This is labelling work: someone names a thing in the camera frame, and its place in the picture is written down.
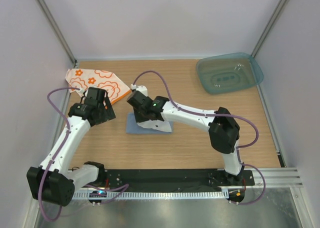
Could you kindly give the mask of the blue terry towel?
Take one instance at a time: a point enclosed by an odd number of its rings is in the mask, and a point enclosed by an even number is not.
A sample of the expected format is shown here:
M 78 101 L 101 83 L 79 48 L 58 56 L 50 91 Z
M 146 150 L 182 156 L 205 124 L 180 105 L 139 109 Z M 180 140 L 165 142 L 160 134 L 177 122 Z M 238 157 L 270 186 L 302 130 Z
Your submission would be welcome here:
M 131 135 L 168 135 L 174 130 L 172 121 L 149 120 L 137 123 L 134 113 L 127 114 L 125 132 Z

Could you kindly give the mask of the white orange flower towel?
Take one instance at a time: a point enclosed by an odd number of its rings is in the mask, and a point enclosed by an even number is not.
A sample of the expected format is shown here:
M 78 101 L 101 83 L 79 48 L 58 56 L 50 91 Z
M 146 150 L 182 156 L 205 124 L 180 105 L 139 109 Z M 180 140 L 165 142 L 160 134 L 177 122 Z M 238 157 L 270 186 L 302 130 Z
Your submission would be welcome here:
M 90 87 L 106 90 L 112 105 L 131 92 L 130 88 L 115 73 L 106 70 L 69 69 L 65 80 L 70 87 L 80 88 L 84 91 Z

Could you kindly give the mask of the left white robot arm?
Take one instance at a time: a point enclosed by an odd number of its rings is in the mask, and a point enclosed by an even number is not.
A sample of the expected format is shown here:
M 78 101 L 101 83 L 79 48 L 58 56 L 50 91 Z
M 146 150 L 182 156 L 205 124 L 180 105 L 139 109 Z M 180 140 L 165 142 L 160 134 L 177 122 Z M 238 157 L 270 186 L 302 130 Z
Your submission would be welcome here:
M 69 167 L 89 129 L 115 117 L 108 92 L 97 87 L 88 88 L 81 101 L 70 107 L 62 133 L 48 156 L 38 167 L 30 167 L 27 171 L 32 197 L 65 207 L 82 187 L 90 184 L 101 188 L 107 178 L 102 163 L 87 161 L 72 172 Z

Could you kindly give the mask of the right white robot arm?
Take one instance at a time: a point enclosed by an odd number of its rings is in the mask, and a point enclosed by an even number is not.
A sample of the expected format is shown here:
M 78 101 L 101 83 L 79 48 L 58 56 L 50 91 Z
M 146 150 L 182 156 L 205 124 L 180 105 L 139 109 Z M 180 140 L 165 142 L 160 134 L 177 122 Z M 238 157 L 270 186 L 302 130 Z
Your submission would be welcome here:
M 244 167 L 236 151 L 240 126 L 234 118 L 228 117 L 226 108 L 205 111 L 185 105 L 178 107 L 167 97 L 151 99 L 138 90 L 131 93 L 127 102 L 141 128 L 170 133 L 173 131 L 171 123 L 176 122 L 207 132 L 212 148 L 222 155 L 226 182 L 237 186 L 243 181 Z

